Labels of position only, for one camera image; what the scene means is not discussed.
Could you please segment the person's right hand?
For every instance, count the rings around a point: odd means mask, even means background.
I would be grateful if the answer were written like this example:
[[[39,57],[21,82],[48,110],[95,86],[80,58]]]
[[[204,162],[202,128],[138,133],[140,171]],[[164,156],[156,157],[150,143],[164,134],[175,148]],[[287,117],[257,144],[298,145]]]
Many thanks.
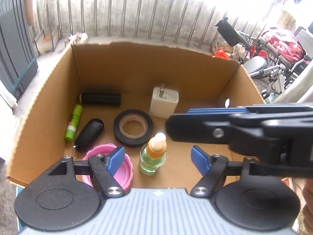
[[[303,212],[303,223],[305,229],[309,234],[313,233],[313,180],[307,179],[305,187],[302,191],[302,195],[306,202],[302,212]]]

